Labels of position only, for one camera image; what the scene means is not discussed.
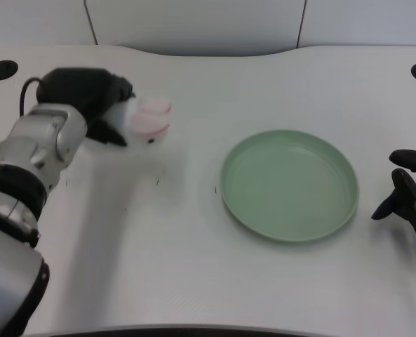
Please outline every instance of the cable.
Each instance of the cable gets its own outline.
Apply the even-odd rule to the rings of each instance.
[[[38,77],[32,77],[25,81],[24,85],[22,86],[22,90],[20,92],[20,99],[19,99],[19,115],[22,117],[24,115],[24,101],[25,101],[25,93],[27,92],[28,86],[33,82],[39,82],[39,85],[44,86],[44,82]]]

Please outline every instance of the table surface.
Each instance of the table surface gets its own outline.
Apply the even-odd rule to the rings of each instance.
[[[137,155],[85,140],[62,172],[39,221],[37,249],[51,280],[27,334],[216,324],[416,337],[415,233],[396,216],[370,219],[393,189],[389,154],[416,149],[416,47],[313,47],[251,58],[0,47],[5,59],[19,71],[0,81],[0,140],[18,118],[24,80],[54,67],[104,67],[138,95],[173,101],[161,145]],[[31,88],[27,108],[33,104]],[[356,170],[356,215],[326,239],[273,242],[238,224],[222,203],[228,151],[276,128],[327,140]]]

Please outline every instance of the white plush toy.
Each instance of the white plush toy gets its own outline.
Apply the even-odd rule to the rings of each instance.
[[[130,98],[115,104],[103,119],[123,136],[128,147],[141,148],[165,138],[171,108],[167,98]]]

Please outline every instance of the green plate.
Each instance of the green plate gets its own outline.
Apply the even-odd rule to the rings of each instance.
[[[222,196],[245,226],[272,239],[302,242],[341,228],[358,201],[356,173],[331,144],[307,133],[268,131],[226,158]]]

